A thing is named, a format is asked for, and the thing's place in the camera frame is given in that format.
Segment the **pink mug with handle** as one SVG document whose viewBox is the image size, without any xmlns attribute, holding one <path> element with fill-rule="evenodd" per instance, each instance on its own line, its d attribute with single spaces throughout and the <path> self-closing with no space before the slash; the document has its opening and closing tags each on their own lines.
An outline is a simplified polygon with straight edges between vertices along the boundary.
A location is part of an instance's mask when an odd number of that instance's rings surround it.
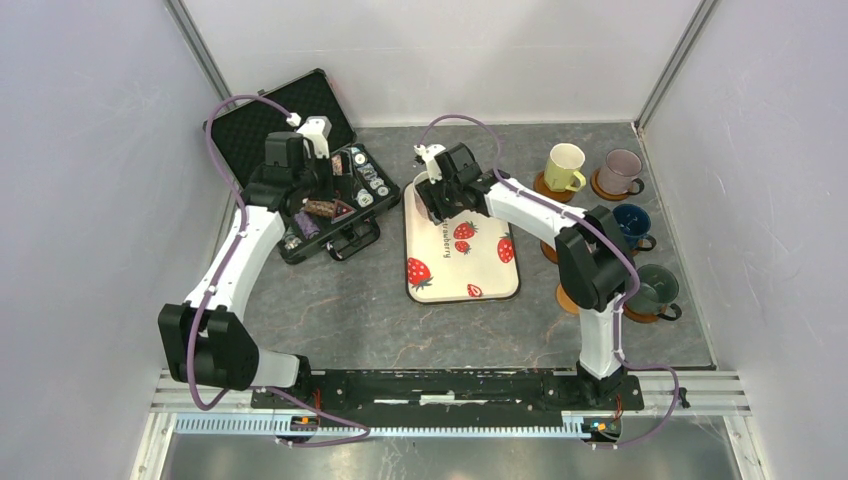
<svg viewBox="0 0 848 480">
<path fill-rule="evenodd" d="M 429 219 L 430 219 L 429 210 L 428 210 L 428 208 L 426 207 L 426 205 L 425 205 L 425 203 L 424 203 L 424 201 L 423 201 L 423 199 L 422 199 L 422 197 L 421 197 L 420 193 L 418 192 L 418 186 L 419 186 L 421 183 L 427 183 L 428 181 L 429 181 L 428 174 L 427 174 L 426 172 L 422 172 L 422 173 L 419 173 L 419 174 L 418 174 L 418 175 L 414 178 L 414 180 L 413 180 L 413 182 L 412 182 L 412 198 L 413 198 L 413 205 L 414 205 L 414 207 L 415 207 L 415 210 L 418 212 L 418 214 L 419 214 L 422 218 L 427 219 L 427 220 L 429 220 Z"/>
</svg>

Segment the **black poker chip case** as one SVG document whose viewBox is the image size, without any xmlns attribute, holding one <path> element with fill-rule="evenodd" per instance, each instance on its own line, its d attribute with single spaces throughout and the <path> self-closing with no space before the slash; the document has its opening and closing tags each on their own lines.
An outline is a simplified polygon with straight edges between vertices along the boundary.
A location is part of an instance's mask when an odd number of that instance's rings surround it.
<svg viewBox="0 0 848 480">
<path fill-rule="evenodd" d="M 288 216 L 284 238 L 276 247 L 282 259 L 295 265 L 326 253 L 343 261 L 375 243 L 381 234 L 377 218 L 399 203 L 400 188 L 358 141 L 327 73 L 314 69 L 264 96 L 268 104 L 249 100 L 203 125 L 242 189 L 265 160 L 266 136 L 295 131 L 275 104 L 304 119 L 326 116 L 332 124 L 328 141 L 335 198 L 306 200 Z"/>
</svg>

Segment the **strawberry pattern white tray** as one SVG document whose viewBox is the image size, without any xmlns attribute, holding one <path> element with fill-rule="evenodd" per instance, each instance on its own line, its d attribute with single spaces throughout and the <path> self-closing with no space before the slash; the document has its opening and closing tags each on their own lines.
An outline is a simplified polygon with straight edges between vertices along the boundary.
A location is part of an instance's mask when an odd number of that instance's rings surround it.
<svg viewBox="0 0 848 480">
<path fill-rule="evenodd" d="M 509 224 L 471 211 L 434 224 L 415 210 L 412 182 L 404 190 L 409 297 L 420 304 L 446 304 L 516 295 L 520 279 Z"/>
</svg>

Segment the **dark brown wooden coaster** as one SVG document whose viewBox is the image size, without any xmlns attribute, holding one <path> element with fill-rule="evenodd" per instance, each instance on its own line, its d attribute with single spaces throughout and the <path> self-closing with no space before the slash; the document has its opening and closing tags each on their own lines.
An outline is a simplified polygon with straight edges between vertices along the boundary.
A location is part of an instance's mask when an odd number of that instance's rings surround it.
<svg viewBox="0 0 848 480">
<path fill-rule="evenodd" d="M 659 320 L 659 316 L 656 314 L 644 314 L 635 312 L 627 305 L 623 307 L 623 314 L 631 321 L 641 324 L 655 323 Z"/>
<path fill-rule="evenodd" d="M 539 172 L 533 183 L 533 190 L 540 195 L 547 197 L 550 200 L 568 204 L 573 197 L 575 196 L 575 192 L 571 190 L 563 190 L 563 191 L 553 191 L 551 190 L 544 181 L 544 173 Z"/>
<path fill-rule="evenodd" d="M 549 260 L 550 262 L 552 262 L 554 264 L 558 263 L 558 256 L 557 256 L 556 250 L 553 247 L 551 247 L 550 245 L 548 245 L 544 241 L 541 241 L 540 242 L 540 248 L 541 248 L 541 251 L 542 251 L 544 257 L 547 260 Z"/>
<path fill-rule="evenodd" d="M 601 171 L 601 169 L 596 169 L 596 170 L 592 173 L 592 175 L 591 175 L 591 177 L 590 177 L 590 180 L 589 180 L 589 185 L 591 186 L 592 191 L 593 191 L 593 192 L 594 192 L 594 193 L 595 193 L 598 197 L 600 197 L 600 198 L 602 198 L 602 199 L 604 199 L 604 200 L 607 200 L 607 201 L 617 202 L 617 201 L 625 200 L 625 199 L 629 198 L 629 197 L 632 195 L 632 192 L 631 192 L 631 191 L 629 191 L 629 190 L 626 190 L 624 193 L 621 193 L 621 194 L 611 194 L 611 193 L 606 192 L 605 190 L 603 190 L 603 189 L 601 188 L 601 186 L 600 186 L 599 182 L 598 182 L 598 178 L 599 178 L 600 171 Z"/>
</svg>

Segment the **light green cup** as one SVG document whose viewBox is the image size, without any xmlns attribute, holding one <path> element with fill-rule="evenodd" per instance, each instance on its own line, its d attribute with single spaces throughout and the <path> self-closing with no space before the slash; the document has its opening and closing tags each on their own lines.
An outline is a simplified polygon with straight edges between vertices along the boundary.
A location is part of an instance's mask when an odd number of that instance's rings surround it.
<svg viewBox="0 0 848 480">
<path fill-rule="evenodd" d="M 586 161 L 583 150 L 571 143 L 559 143 L 549 152 L 543 181 L 553 192 L 578 192 L 586 184 L 581 169 Z"/>
</svg>

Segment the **light brown wooden coaster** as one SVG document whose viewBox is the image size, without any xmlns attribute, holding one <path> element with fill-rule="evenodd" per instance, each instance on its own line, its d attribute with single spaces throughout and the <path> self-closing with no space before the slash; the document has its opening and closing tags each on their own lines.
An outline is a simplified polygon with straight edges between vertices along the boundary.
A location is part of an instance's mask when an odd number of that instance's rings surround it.
<svg viewBox="0 0 848 480">
<path fill-rule="evenodd" d="M 559 284 L 556 288 L 555 297 L 558 305 L 568 314 L 578 316 L 579 306 L 565 292 L 563 286 Z"/>
</svg>

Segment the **purple glass mug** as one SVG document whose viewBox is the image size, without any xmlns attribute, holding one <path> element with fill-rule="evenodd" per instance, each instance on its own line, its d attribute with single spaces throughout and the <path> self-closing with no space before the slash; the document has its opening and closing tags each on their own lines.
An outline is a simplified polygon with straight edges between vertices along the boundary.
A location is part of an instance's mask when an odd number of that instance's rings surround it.
<svg viewBox="0 0 848 480">
<path fill-rule="evenodd" d="M 640 157 L 626 149 L 610 151 L 597 175 L 597 186 L 609 197 L 627 197 L 641 194 L 645 189 L 640 175 L 643 163 Z"/>
</svg>

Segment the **dark blue mug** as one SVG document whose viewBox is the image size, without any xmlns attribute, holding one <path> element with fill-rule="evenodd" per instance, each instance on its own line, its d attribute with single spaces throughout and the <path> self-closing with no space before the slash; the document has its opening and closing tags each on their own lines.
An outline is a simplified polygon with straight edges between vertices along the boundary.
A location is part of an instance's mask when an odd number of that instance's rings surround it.
<svg viewBox="0 0 848 480">
<path fill-rule="evenodd" d="M 648 252 L 656 247 L 657 241 L 650 234 L 652 221 L 644 209 L 633 204 L 621 204 L 612 213 L 632 252 Z"/>
</svg>

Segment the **dark green mug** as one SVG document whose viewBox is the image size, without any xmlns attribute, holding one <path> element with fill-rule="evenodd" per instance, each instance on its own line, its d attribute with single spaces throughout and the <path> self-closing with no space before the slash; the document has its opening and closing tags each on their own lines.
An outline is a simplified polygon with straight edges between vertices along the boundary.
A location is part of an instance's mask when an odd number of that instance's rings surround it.
<svg viewBox="0 0 848 480">
<path fill-rule="evenodd" d="M 675 275 L 661 265 L 646 264 L 637 270 L 638 292 L 625 302 L 630 309 L 644 314 L 656 314 L 659 320 L 677 321 L 682 309 L 675 303 L 679 282 Z"/>
</svg>

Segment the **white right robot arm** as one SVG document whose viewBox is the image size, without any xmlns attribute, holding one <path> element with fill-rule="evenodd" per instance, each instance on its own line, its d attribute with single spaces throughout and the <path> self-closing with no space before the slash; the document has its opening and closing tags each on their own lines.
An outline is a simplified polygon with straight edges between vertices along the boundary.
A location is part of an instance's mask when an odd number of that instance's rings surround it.
<svg viewBox="0 0 848 480">
<path fill-rule="evenodd" d="M 627 374 L 620 323 L 626 296 L 638 289 L 631 250 L 612 212 L 565 205 L 498 169 L 483 171 L 463 143 L 417 145 L 414 152 L 426 169 L 425 179 L 414 187 L 433 223 L 473 211 L 555 249 L 559 284 L 578 307 L 578 396 L 591 408 L 606 406 Z"/>
</svg>

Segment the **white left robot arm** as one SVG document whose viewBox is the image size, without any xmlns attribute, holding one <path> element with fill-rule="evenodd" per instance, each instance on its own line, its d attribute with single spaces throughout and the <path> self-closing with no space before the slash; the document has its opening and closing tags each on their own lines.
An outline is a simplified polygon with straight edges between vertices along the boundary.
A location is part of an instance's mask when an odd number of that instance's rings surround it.
<svg viewBox="0 0 848 480">
<path fill-rule="evenodd" d="M 331 179 L 326 132 L 307 125 L 266 138 L 265 160 L 240 193 L 224 245 L 180 304 L 166 304 L 158 327 L 173 379 L 199 387 L 244 391 L 276 387 L 290 407 L 306 405 L 313 379 L 306 359 L 259 347 L 244 325 L 246 305 L 266 257 L 283 240 L 290 198 Z"/>
</svg>

